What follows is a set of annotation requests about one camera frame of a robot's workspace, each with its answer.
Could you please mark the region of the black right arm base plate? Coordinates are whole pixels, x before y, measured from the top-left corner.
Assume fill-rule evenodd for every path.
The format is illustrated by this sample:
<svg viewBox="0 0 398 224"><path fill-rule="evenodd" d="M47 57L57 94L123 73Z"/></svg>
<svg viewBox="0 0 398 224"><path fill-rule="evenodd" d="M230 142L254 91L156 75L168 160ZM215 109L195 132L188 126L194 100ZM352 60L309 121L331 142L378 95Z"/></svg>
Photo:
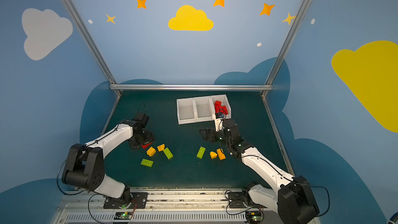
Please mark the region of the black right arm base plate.
<svg viewBox="0 0 398 224"><path fill-rule="evenodd" d="M227 200L229 202L229 208L238 209L238 208L249 208L244 200L244 195L240 191L230 191L228 190L226 193Z"/></svg>

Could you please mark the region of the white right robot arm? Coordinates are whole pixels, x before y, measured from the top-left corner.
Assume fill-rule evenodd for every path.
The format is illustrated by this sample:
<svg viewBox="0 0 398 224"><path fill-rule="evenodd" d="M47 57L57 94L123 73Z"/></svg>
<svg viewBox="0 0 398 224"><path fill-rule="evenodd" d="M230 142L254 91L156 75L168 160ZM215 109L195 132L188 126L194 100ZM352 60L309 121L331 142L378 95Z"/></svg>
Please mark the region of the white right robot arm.
<svg viewBox="0 0 398 224"><path fill-rule="evenodd" d="M243 189L248 204L276 212L285 224L307 224L320 214L308 180L285 172L243 139L232 119L217 119L214 128L201 129L204 141L220 142L234 158L255 171L269 186L252 183Z"/></svg>

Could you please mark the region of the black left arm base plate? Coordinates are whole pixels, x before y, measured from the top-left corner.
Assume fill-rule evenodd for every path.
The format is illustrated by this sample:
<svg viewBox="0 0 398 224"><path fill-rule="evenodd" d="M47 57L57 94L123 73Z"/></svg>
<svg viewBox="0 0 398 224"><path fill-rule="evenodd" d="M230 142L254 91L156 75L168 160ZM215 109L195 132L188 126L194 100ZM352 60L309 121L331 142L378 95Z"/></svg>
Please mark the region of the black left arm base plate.
<svg viewBox="0 0 398 224"><path fill-rule="evenodd" d="M148 199L147 192L131 192L130 198L105 198L103 209L144 209Z"/></svg>

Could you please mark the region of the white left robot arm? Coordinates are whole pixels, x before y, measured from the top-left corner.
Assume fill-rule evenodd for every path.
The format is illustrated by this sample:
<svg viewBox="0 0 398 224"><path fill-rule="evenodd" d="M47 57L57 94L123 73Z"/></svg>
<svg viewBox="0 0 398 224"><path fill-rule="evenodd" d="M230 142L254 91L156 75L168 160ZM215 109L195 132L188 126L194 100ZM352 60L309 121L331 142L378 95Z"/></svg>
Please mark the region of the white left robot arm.
<svg viewBox="0 0 398 224"><path fill-rule="evenodd" d="M84 145L73 145L65 160L62 183L104 196L104 208L134 208L130 186L107 176L104 160L126 141L132 149L154 142L153 132L145 130L148 121L148 115L137 113L135 118L119 122L103 136Z"/></svg>

